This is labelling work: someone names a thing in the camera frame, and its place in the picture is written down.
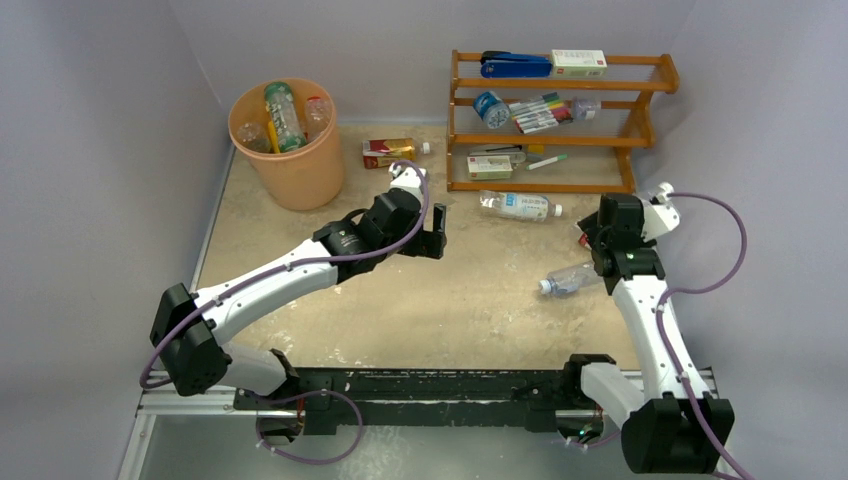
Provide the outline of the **green tea bottle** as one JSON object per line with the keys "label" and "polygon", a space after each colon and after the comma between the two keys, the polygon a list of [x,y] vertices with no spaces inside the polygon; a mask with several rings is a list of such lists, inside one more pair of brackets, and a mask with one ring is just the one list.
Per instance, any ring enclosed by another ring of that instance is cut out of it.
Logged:
{"label": "green tea bottle", "polygon": [[300,125],[290,85],[281,81],[271,82],[265,86],[263,95],[279,151],[288,153],[306,146],[307,139]]}

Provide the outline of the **wooden shelf rack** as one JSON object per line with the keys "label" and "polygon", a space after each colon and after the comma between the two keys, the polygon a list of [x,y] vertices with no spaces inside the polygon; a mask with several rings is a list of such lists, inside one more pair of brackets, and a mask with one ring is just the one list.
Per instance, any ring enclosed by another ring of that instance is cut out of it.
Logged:
{"label": "wooden shelf rack", "polygon": [[[632,154],[654,146],[651,102],[674,94],[669,54],[608,55],[599,73],[494,77],[516,62],[507,52],[454,50],[450,61],[446,187],[450,191],[632,193]],[[483,178],[470,157],[484,146],[538,155],[509,176]]]}

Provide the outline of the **red white label bottle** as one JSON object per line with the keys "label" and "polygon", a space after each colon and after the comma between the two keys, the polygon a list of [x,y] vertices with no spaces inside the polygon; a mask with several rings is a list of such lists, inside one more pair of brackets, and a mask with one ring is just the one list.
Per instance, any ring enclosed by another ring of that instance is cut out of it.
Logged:
{"label": "red white label bottle", "polygon": [[588,250],[592,249],[591,242],[589,240],[589,235],[586,233],[583,227],[579,224],[575,224],[575,227],[579,231],[578,244]]}

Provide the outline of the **red gold tea bottle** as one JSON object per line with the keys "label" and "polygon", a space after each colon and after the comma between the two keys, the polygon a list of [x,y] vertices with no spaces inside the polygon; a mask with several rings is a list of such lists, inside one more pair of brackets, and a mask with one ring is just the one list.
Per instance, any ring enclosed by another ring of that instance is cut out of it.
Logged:
{"label": "red gold tea bottle", "polygon": [[363,166],[366,169],[388,167],[398,160],[415,162],[419,156],[432,152],[430,142],[412,138],[372,139],[362,142]]}

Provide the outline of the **blue tape roll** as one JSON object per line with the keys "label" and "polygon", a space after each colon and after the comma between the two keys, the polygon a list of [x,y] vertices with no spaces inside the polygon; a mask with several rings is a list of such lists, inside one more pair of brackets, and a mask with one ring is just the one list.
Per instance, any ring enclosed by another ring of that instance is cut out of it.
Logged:
{"label": "blue tape roll", "polygon": [[489,129],[498,129],[512,119],[509,107],[494,91],[485,91],[478,95],[472,107]]}

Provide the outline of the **clear bottle dark green label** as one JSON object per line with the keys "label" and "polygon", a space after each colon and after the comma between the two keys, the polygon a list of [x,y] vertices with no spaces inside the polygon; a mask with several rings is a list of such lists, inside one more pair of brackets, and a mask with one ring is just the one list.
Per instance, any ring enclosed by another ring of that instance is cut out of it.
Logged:
{"label": "clear bottle dark green label", "polygon": [[247,122],[236,130],[236,139],[250,151],[262,154],[272,152],[267,128],[257,122]]}

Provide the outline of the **crushed clear bottle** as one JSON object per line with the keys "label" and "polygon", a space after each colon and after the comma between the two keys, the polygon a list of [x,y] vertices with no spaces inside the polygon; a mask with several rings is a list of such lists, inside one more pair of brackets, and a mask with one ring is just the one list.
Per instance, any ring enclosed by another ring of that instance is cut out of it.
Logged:
{"label": "crushed clear bottle", "polygon": [[586,262],[551,271],[538,284],[542,295],[564,297],[602,281],[603,278],[596,273],[594,265]]}

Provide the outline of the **white blue label bottle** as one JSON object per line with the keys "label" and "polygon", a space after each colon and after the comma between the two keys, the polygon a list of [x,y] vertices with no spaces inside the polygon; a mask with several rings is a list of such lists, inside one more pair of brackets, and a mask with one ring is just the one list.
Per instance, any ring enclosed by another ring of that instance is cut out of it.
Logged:
{"label": "white blue label bottle", "polygon": [[543,222],[563,215],[563,206],[538,194],[483,190],[479,201],[490,214],[514,220]]}

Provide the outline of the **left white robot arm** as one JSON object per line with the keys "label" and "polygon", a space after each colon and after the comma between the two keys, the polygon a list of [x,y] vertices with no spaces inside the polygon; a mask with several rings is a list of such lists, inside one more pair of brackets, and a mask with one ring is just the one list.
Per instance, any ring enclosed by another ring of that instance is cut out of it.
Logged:
{"label": "left white robot arm", "polygon": [[433,207],[422,228],[424,200],[400,188],[377,195],[315,231],[289,253],[222,284],[194,293],[178,283],[160,299],[150,332],[154,356],[183,397],[216,385],[246,388],[272,408],[297,399],[296,373],[277,351],[252,350],[233,338],[265,315],[318,290],[371,272],[394,253],[439,259],[447,244],[447,208]]}

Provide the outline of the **white red box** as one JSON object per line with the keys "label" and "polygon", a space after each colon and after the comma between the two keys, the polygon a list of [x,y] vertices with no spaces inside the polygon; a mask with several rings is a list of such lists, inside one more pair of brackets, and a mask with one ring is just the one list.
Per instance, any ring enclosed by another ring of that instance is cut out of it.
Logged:
{"label": "white red box", "polygon": [[550,61],[550,78],[599,78],[606,74],[608,68],[602,50],[554,49],[551,51]]}

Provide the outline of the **small clear jar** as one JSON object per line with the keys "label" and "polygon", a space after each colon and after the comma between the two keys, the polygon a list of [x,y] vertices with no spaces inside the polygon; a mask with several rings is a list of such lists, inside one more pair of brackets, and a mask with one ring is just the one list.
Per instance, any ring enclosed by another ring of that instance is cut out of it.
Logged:
{"label": "small clear jar", "polygon": [[602,109],[602,102],[594,98],[574,97],[571,116],[574,121],[591,121]]}

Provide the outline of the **yellow honey pomelo bottle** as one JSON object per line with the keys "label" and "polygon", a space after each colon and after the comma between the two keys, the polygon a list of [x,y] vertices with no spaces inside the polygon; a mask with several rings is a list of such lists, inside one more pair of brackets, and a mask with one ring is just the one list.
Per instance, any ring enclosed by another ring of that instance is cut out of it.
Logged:
{"label": "yellow honey pomelo bottle", "polygon": [[267,123],[267,132],[270,142],[270,152],[273,154],[279,154],[280,150],[278,145],[278,137],[276,134],[274,123],[271,120],[269,120]]}

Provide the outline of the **clear bottle blue label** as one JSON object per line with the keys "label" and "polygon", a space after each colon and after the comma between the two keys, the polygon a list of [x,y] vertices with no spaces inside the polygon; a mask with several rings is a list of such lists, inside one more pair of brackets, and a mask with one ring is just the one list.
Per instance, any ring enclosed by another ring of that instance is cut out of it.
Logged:
{"label": "clear bottle blue label", "polygon": [[328,127],[332,107],[325,97],[311,96],[305,102],[304,113],[306,137],[309,141],[314,141]]}

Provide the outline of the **green white marker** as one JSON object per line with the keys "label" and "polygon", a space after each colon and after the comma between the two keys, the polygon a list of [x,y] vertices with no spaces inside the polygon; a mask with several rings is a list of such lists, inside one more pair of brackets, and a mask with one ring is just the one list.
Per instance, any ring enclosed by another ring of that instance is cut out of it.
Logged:
{"label": "green white marker", "polygon": [[546,158],[546,159],[543,159],[543,160],[531,162],[530,164],[528,164],[526,166],[526,170],[527,171],[537,170],[537,169],[540,169],[542,167],[546,167],[546,166],[549,166],[549,165],[556,164],[556,163],[558,163],[562,160],[566,160],[567,158],[568,158],[567,154],[561,154],[561,155]]}

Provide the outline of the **orange plastic bin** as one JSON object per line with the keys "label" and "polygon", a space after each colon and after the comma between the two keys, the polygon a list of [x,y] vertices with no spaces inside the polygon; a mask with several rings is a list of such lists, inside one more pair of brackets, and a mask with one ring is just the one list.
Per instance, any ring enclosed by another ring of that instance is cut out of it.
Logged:
{"label": "orange plastic bin", "polygon": [[280,154],[256,152],[239,140],[237,131],[244,124],[266,126],[270,120],[264,99],[264,89],[269,83],[265,81],[247,90],[232,105],[228,115],[229,136],[279,206],[294,211],[317,209],[337,197],[345,180],[338,111],[332,96],[318,83],[296,77],[281,80],[292,88],[294,107],[300,117],[305,115],[309,97],[322,97],[328,102],[329,125],[321,135],[302,148]]}

